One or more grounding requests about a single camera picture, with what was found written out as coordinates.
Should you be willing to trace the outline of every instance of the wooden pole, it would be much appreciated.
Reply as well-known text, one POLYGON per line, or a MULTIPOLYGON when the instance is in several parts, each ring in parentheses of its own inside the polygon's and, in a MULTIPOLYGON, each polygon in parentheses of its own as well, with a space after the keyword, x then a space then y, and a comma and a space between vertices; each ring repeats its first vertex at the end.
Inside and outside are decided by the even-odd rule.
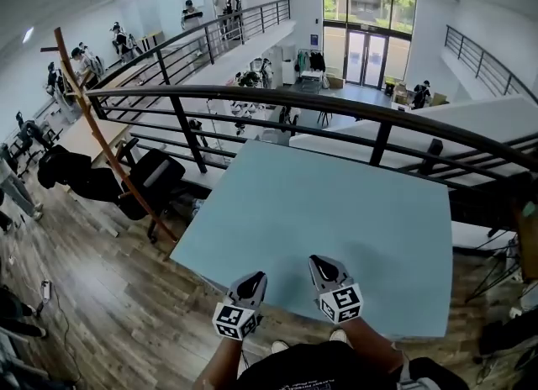
POLYGON ((93 132, 93 136, 99 142, 99 144, 101 145, 101 148, 103 148, 103 151, 105 155, 107 156, 108 161, 110 161, 110 165, 116 171, 116 173, 118 173, 122 181, 125 182, 125 184, 127 185, 127 188, 133 193, 136 200, 138 200, 138 202, 140 203, 140 206, 142 206, 142 208, 144 208, 145 211, 153 218, 157 226, 159 226, 159 228, 162 229, 168 235, 170 240, 173 243, 176 243, 178 241, 177 236, 175 236, 171 232, 171 230, 165 226, 165 224, 161 221, 158 215, 153 211, 153 209, 151 209, 150 205, 140 195, 135 185, 130 181, 129 177, 125 173, 122 166, 118 163, 118 160, 116 159, 116 156, 113 154, 112 150, 108 146, 107 141, 104 139, 104 136, 101 133, 101 130, 99 129, 98 124, 96 123, 95 119, 92 116, 92 113, 90 111, 90 106, 86 102, 86 99, 85 99, 86 96, 82 95, 82 90, 78 86, 78 83, 76 82, 75 73, 71 67, 71 62, 69 61, 69 55, 67 54, 66 44, 64 42, 64 38, 61 33, 60 27, 54 30, 54 36, 56 38, 56 43, 58 44, 58 51, 60 52, 61 65, 64 68, 65 77, 69 81, 71 86, 73 87, 73 92, 75 93, 76 101, 81 107, 82 113, 84 113, 84 117, 86 117, 87 123, 90 124, 90 128, 92 129, 92 132, 93 132))

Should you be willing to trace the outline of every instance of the wooden floor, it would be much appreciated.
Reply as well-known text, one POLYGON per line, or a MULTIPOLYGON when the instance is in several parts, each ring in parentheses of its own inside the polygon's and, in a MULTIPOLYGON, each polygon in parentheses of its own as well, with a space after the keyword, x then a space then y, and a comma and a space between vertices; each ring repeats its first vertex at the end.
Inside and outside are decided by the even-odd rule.
MULTIPOLYGON (((36 185, 34 176, 27 185, 45 205, 45 216, 39 223, 25 218, 23 224, 18 208, 6 199, 3 211, 20 227, 0 235, 3 283, 26 303, 37 305, 40 296, 36 290, 41 280, 50 279, 59 297, 53 296, 41 319, 50 337, 18 344, 23 359, 54 377, 77 377, 63 344, 66 321, 59 300, 69 320, 67 341, 82 373, 81 387, 190 388, 219 343, 211 317, 221 296, 189 270, 162 261, 164 255, 156 247, 168 250, 171 246, 162 235, 156 247, 147 242, 147 221, 132 225, 115 207, 103 206, 103 212, 118 225, 120 236, 114 239, 100 231, 97 222, 58 186, 45 190, 36 185)), ((175 220, 173 229, 180 235, 185 226, 175 220)), ((469 305, 464 298, 488 267, 483 266, 483 259, 464 256, 456 256, 454 264, 446 337, 406 340, 398 345, 411 358, 429 356, 438 361, 471 388, 509 388, 517 378, 513 373, 521 354, 517 348, 514 354, 499 359, 485 383, 476 385, 480 366, 472 358, 493 308, 484 298, 469 305)), ((513 287, 500 290, 496 309, 509 306, 511 298, 513 287)), ((262 326, 245 343, 249 362, 267 356, 274 340, 318 343, 327 340, 333 329, 330 324, 276 308, 264 306, 262 312, 262 326)))

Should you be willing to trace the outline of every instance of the glass door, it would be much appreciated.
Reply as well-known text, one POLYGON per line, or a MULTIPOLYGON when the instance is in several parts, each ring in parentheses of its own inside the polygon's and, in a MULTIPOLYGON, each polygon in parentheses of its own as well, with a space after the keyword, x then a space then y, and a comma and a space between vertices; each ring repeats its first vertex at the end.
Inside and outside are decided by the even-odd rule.
POLYGON ((386 37, 369 34, 367 41, 367 58, 364 63, 364 81, 362 85, 379 87, 382 76, 382 64, 385 59, 386 37))
POLYGON ((364 55, 366 53, 367 36, 364 33, 350 31, 347 44, 347 65, 345 69, 345 80, 358 85, 362 85, 362 73, 364 65, 364 55))

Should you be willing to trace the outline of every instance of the black t-shirt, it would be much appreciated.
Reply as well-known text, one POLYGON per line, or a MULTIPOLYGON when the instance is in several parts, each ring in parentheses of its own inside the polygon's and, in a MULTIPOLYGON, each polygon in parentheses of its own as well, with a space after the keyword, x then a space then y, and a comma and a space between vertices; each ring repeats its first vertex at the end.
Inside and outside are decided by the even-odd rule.
MULTIPOLYGON (((429 378, 441 390, 468 390, 457 375, 427 358, 409 363, 411 379, 429 378)), ((234 389, 256 390, 395 390, 401 369, 377 372, 347 344, 295 345, 244 371, 234 389)))

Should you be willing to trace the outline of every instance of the table top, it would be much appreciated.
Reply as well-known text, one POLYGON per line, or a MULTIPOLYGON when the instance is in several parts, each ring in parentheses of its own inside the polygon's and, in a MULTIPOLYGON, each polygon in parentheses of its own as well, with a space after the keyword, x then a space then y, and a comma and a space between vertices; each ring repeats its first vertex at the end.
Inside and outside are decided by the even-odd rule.
POLYGON ((345 263, 364 319, 395 337, 441 337, 451 300, 451 213, 443 185, 305 150, 248 141, 171 258, 229 287, 267 274, 265 301, 324 319, 308 257, 345 263))
MULTIPOLYGON (((103 133, 104 139, 110 145, 127 133, 127 124, 113 123, 103 119, 95 120, 103 133)), ((93 137, 90 125, 84 117, 78 119, 58 140, 61 145, 70 152, 89 155, 94 162, 103 152, 98 140, 93 137)))

